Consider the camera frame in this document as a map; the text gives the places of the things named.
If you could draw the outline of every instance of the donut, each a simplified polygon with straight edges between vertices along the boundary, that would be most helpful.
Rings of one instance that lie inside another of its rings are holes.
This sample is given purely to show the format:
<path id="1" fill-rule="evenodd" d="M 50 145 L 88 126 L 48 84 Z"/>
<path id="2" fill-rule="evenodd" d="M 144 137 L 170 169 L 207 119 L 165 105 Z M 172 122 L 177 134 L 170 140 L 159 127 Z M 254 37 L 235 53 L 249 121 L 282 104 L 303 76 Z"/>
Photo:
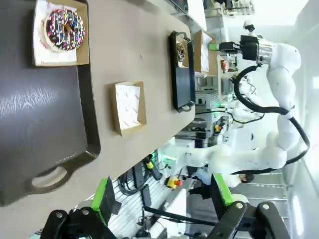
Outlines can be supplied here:
<path id="1" fill-rule="evenodd" d="M 44 23 L 44 33 L 46 42 L 56 52 L 78 48 L 85 37 L 81 17 L 68 9 L 51 12 Z"/>
<path id="2" fill-rule="evenodd" d="M 185 59 L 185 47 L 183 43 L 177 43 L 177 60 L 183 62 Z"/>

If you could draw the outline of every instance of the countertop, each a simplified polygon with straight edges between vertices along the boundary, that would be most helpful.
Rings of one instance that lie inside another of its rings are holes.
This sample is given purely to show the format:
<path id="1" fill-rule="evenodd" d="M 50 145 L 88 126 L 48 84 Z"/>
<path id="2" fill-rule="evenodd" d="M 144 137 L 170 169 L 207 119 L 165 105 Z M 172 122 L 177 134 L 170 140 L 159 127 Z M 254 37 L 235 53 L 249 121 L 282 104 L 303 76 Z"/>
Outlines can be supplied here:
<path id="1" fill-rule="evenodd" d="M 27 238 L 55 209 L 70 210 L 95 193 L 103 177 L 123 174 L 188 125 L 195 111 L 172 106 L 167 37 L 189 28 L 145 0 L 90 0 L 89 45 L 93 95 L 101 141 L 95 161 L 54 192 L 30 195 L 0 209 L 0 238 Z M 147 126 L 130 137 L 113 130 L 109 87 L 143 81 Z"/>

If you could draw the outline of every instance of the paper donut box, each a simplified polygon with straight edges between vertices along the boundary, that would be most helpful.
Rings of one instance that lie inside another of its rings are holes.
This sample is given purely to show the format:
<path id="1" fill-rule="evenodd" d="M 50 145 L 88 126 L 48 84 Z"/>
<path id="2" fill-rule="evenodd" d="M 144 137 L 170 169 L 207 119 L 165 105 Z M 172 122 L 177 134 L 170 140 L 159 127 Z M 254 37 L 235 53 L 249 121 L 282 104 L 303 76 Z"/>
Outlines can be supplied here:
<path id="1" fill-rule="evenodd" d="M 49 14 L 56 9 L 75 10 L 82 18 L 85 28 L 83 43 L 76 50 L 55 52 L 46 43 L 44 23 Z M 33 62 L 35 66 L 74 66 L 89 64 L 89 25 L 88 7 L 74 0 L 37 0 L 33 21 Z"/>
<path id="2" fill-rule="evenodd" d="M 217 51 L 208 50 L 209 43 L 215 43 L 214 35 L 200 30 L 194 36 L 194 71 L 208 76 L 217 76 Z"/>
<path id="3" fill-rule="evenodd" d="M 146 126 L 143 81 L 121 82 L 110 87 L 114 131 L 130 136 Z"/>

